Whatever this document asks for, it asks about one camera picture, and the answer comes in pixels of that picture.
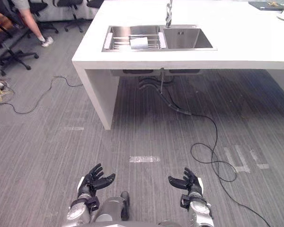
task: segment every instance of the countertop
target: countertop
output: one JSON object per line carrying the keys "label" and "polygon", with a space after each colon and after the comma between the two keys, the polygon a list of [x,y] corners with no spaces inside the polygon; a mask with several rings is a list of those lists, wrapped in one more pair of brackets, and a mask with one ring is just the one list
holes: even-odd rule
{"label": "countertop", "polygon": [[109,26],[164,25],[167,2],[105,1],[72,61],[84,69],[284,70],[284,21],[248,2],[173,0],[172,25],[199,25],[216,51],[102,52]]}

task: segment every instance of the white table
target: white table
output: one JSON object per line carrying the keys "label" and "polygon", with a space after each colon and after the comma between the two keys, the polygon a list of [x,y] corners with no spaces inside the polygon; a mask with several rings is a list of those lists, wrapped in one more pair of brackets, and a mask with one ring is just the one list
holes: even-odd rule
{"label": "white table", "polygon": [[164,25],[166,1],[105,1],[72,62],[105,129],[122,69],[284,70],[284,22],[247,2],[174,0],[172,24],[196,24],[217,51],[102,52],[109,26]]}

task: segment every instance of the sink basin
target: sink basin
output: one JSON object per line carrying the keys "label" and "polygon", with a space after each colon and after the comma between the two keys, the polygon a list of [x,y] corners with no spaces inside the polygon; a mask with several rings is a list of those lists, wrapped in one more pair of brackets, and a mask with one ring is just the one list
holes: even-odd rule
{"label": "sink basin", "polygon": [[169,49],[213,47],[200,28],[165,28],[164,35]]}
{"label": "sink basin", "polygon": [[104,49],[111,51],[130,50],[131,40],[145,37],[147,38],[148,45],[147,47],[142,47],[142,49],[160,49],[159,32],[162,33],[158,25],[131,27],[112,26],[109,28],[106,35]]}
{"label": "sink basin", "polygon": [[217,50],[197,25],[110,26],[102,48],[102,52],[195,50]]}

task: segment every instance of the white sneaker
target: white sneaker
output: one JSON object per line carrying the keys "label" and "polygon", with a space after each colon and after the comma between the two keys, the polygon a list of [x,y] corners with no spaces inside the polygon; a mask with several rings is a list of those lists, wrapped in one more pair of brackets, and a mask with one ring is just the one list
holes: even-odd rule
{"label": "white sneaker", "polygon": [[50,36],[45,38],[44,42],[41,42],[41,45],[43,47],[48,47],[49,45],[51,45],[53,43],[53,38],[51,38]]}

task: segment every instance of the power cord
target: power cord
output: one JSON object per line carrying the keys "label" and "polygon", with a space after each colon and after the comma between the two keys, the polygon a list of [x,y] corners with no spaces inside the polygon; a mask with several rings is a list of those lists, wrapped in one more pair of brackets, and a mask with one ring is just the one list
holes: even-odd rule
{"label": "power cord", "polygon": [[[208,117],[208,116],[206,116],[206,115],[195,114],[195,113],[192,113],[192,112],[190,112],[190,111],[187,111],[187,110],[184,110],[184,109],[180,108],[180,107],[174,102],[174,100],[173,100],[172,97],[171,97],[171,94],[170,94],[169,90],[168,90],[166,87],[165,87],[165,90],[167,91],[171,102],[169,102],[169,101],[167,100],[167,98],[163,95],[163,93],[160,91],[160,89],[157,87],[156,84],[150,83],[150,82],[148,81],[148,82],[146,82],[146,83],[139,83],[139,85],[140,85],[140,86],[139,86],[139,89],[144,89],[144,88],[146,88],[146,87],[151,87],[151,88],[155,89],[156,92],[157,92],[157,94],[161,97],[161,99],[167,104],[167,106],[168,106],[169,108],[171,108],[171,109],[173,109],[173,110],[175,110],[175,111],[177,111],[177,112],[180,112],[180,113],[182,113],[182,114],[186,114],[186,115],[190,115],[190,116],[195,116],[195,117],[207,118],[208,120],[210,120],[210,121],[213,123],[214,128],[215,128],[215,141],[214,141],[213,148],[211,148],[209,145],[204,144],[204,143],[201,143],[201,142],[194,143],[194,144],[190,147],[190,155],[191,155],[191,157],[192,157],[194,160],[196,160],[197,162],[199,162],[199,163],[202,163],[202,164],[211,164],[214,173],[215,173],[215,174],[217,175],[217,177],[219,178],[219,182],[220,182],[221,187],[223,188],[223,190],[225,191],[225,193],[228,195],[228,197],[229,197],[233,202],[235,202],[236,204],[238,204],[239,206],[242,206],[242,207],[244,207],[244,208],[250,210],[251,212],[255,213],[256,215],[258,215],[258,216],[267,224],[267,226],[270,227],[269,223],[265,220],[264,217],[262,217],[260,214],[258,214],[257,212],[255,212],[252,208],[250,208],[250,207],[248,207],[248,206],[246,206],[246,205],[244,205],[244,204],[241,204],[241,203],[237,202],[237,201],[229,194],[229,192],[226,190],[226,188],[225,188],[224,185],[222,184],[222,181],[224,181],[224,182],[229,182],[229,183],[234,182],[234,181],[237,179],[238,174],[237,174],[237,171],[236,171],[235,167],[234,167],[232,164],[230,164],[229,162],[226,162],[226,161],[219,160],[217,154],[216,154],[215,151],[214,151],[215,148],[216,148],[216,146],[217,146],[217,142],[218,142],[218,127],[217,127],[217,124],[215,123],[215,121],[214,121],[211,117]],[[193,154],[193,149],[194,149],[194,147],[197,146],[197,145],[202,145],[202,146],[206,147],[207,149],[209,149],[209,150],[211,151],[211,161],[210,161],[210,162],[201,161],[201,160],[197,159],[197,158],[194,156],[194,154]],[[224,179],[223,177],[221,177],[221,175],[220,175],[220,173],[219,173],[219,164],[220,164],[220,163],[221,163],[221,164],[226,164],[226,165],[230,166],[230,167],[233,169],[233,172],[234,172],[234,178],[233,178],[233,179],[227,180],[227,179]]]}
{"label": "power cord", "polygon": [[[15,113],[17,113],[17,114],[29,114],[29,113],[33,112],[33,111],[37,108],[37,106],[39,105],[39,103],[40,103],[40,101],[43,99],[43,97],[53,88],[53,82],[54,82],[56,79],[58,79],[58,78],[64,79],[64,80],[66,81],[66,84],[67,84],[68,86],[70,86],[70,87],[80,87],[80,86],[83,86],[83,84],[71,85],[71,84],[68,83],[68,80],[67,80],[66,77],[63,77],[63,76],[55,76],[55,77],[52,78],[52,80],[51,80],[51,85],[50,85],[50,87],[48,88],[48,90],[46,90],[46,91],[40,96],[40,98],[38,99],[38,101],[36,102],[36,104],[34,105],[34,107],[33,107],[31,110],[26,111],[26,112],[19,112],[19,111],[17,111],[17,110],[15,109],[14,105],[11,104],[11,103],[9,103],[9,102],[4,102],[4,103],[1,103],[0,105],[10,105],[10,106],[13,108],[13,111],[14,111]],[[9,88],[9,87],[8,87],[8,89],[11,90],[14,95],[16,94],[16,92],[15,92],[13,89],[11,89],[11,88]]]}

